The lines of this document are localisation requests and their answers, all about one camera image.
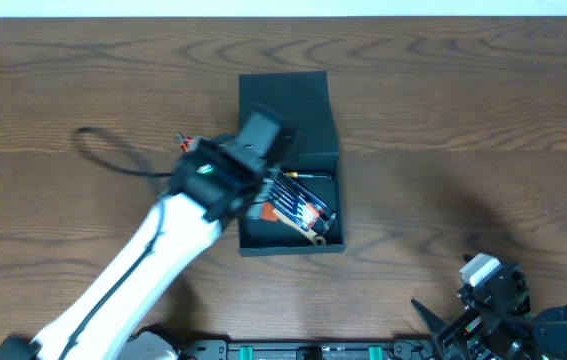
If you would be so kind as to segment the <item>orange scraper with wooden handle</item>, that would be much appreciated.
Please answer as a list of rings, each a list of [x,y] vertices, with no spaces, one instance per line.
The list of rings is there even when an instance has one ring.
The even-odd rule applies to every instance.
[[[296,223],[294,223],[292,220],[290,220],[288,217],[286,217],[279,210],[277,210],[269,202],[264,203],[263,206],[262,206],[261,219],[266,220],[266,221],[270,221],[270,222],[280,221],[283,224],[285,224],[286,226],[294,229],[295,231],[297,231],[298,233],[303,235],[313,245],[324,246],[324,245],[327,244],[327,242],[326,242],[326,240],[323,236],[319,235],[314,230],[304,230],[303,228],[298,226]]]

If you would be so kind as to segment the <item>black yellow screwdriver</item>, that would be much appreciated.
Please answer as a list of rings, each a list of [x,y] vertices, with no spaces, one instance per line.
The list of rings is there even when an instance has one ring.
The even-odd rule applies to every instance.
[[[297,171],[288,171],[285,175],[292,179],[313,179],[313,180],[322,180],[322,181],[331,181],[333,179],[333,175],[329,172],[297,172]]]

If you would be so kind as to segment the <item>blue precision screwdriver set case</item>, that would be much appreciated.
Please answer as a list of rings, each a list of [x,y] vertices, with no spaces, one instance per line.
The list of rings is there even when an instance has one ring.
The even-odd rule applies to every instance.
[[[320,198],[284,172],[273,179],[266,199],[303,230],[312,229],[327,209]]]

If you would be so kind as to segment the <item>small claw hammer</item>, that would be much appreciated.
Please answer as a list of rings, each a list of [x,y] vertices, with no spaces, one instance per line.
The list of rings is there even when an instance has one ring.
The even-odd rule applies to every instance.
[[[329,214],[323,213],[317,218],[312,229],[317,235],[325,236],[336,223],[337,218],[338,216],[336,212],[331,212]]]

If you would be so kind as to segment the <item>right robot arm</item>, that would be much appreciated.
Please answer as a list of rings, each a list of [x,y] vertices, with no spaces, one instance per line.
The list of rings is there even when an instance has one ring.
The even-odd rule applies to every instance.
[[[460,270],[465,312],[447,324],[412,299],[441,359],[567,359],[567,305],[538,314],[520,266],[480,253]]]

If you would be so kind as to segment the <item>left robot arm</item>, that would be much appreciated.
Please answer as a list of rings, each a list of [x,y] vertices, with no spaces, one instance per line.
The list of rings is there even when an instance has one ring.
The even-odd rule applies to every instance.
[[[0,344],[0,359],[115,359],[175,278],[241,216],[289,143],[243,135],[201,139],[177,162],[128,244],[86,292],[33,339]]]

